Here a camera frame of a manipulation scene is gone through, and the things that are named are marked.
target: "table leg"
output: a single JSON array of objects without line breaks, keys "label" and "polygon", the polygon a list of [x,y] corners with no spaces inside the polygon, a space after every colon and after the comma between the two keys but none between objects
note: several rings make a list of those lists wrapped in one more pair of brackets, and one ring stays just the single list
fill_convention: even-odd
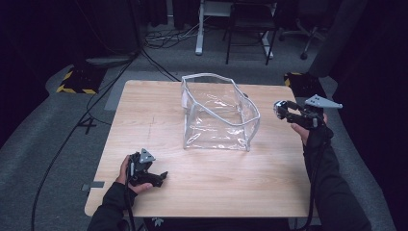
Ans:
[{"label": "table leg", "polygon": [[[268,34],[269,32],[267,32],[264,37],[262,38],[262,44],[264,45],[264,50],[265,50],[265,54],[268,55],[269,52],[269,41],[268,41]],[[270,51],[270,57],[269,59],[271,60],[273,58],[273,51]]]},{"label": "table leg", "polygon": [[204,0],[201,0],[197,44],[195,45],[195,55],[203,54],[203,40],[204,40]]}]

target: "yellow and black tape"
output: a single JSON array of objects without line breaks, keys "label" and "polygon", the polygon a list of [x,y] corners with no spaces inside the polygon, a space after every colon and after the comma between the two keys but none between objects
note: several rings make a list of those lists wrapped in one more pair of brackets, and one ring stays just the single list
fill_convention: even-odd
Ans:
[{"label": "yellow and black tape", "polygon": [[57,88],[57,92],[67,92],[67,93],[88,93],[97,94],[97,89],[90,89],[85,86],[74,86],[72,79],[75,78],[73,75],[73,69],[71,68],[68,73],[65,74],[60,86]]},{"label": "yellow and black tape", "polygon": [[285,86],[286,87],[291,87],[291,80],[289,78],[289,75],[302,75],[302,73],[298,73],[298,72],[290,72],[290,73],[286,73],[283,77],[284,81],[285,81]]}]

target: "white table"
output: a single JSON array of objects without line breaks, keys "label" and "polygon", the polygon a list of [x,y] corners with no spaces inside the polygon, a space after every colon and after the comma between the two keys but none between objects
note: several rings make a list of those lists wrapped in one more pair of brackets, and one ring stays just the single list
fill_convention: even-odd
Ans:
[{"label": "white table", "polygon": [[[197,44],[195,45],[195,55],[203,54],[204,43],[204,16],[229,16],[232,2],[215,2],[208,0],[201,0],[200,3],[200,15],[199,15],[199,27]],[[264,45],[265,54],[269,51],[268,33],[262,38],[262,44]],[[273,58],[273,53],[270,53],[270,59]]]}]

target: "black sleeve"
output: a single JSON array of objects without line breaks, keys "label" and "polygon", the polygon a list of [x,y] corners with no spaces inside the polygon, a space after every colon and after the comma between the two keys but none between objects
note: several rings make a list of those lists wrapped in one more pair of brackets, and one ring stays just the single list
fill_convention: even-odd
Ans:
[{"label": "black sleeve", "polygon": [[[88,226],[89,231],[119,230],[118,224],[123,219],[123,210],[126,209],[125,186],[114,182],[103,197],[102,205],[92,216]],[[136,193],[129,190],[131,206]]]},{"label": "black sleeve", "polygon": [[310,131],[304,146],[309,179],[312,178],[315,167],[319,165],[315,179],[315,202],[323,230],[371,230],[370,221],[339,173],[339,162],[330,145],[332,137],[333,132],[322,126]]}]

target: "gray carpet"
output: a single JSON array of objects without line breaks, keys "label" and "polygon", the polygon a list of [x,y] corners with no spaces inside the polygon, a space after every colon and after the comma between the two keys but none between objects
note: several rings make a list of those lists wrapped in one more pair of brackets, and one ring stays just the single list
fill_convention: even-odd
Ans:
[{"label": "gray carpet", "polygon": [[[226,65],[226,43],[221,41],[222,33],[219,30],[206,32],[202,56],[194,54],[195,38],[181,41],[171,48],[146,48],[146,51],[176,76],[183,73],[212,72],[233,78],[238,84],[284,85],[284,73],[307,71],[319,49],[319,43],[313,43],[309,59],[301,61],[299,55],[304,39],[287,38],[283,42],[276,41],[274,58],[269,65],[265,65],[261,48],[256,47],[249,55],[240,52],[238,47],[235,48],[230,64]],[[90,218],[84,213],[87,193],[81,191],[81,186],[93,180],[125,80],[136,77],[142,80],[157,78],[155,80],[170,81],[165,76],[160,76],[157,68],[145,57],[138,56],[112,90],[91,110],[91,115],[97,119],[97,126],[91,128],[86,135],[86,128],[73,129],[87,110],[87,105],[96,102],[107,88],[94,97],[89,94],[56,93],[69,68],[67,66],[49,79],[46,87],[50,96],[21,123],[0,150],[2,230],[30,229],[32,207],[39,183],[71,131],[73,132],[50,168],[39,195],[35,227],[36,230],[44,231],[86,230]],[[109,69],[101,88],[107,86],[120,69],[122,66]],[[321,79],[321,83],[330,98],[336,89],[336,83],[330,77]],[[341,172],[366,211],[372,230],[395,230],[381,189],[359,157],[339,115],[335,110],[328,110],[327,113],[330,127],[336,134],[333,146],[341,163]]]}]

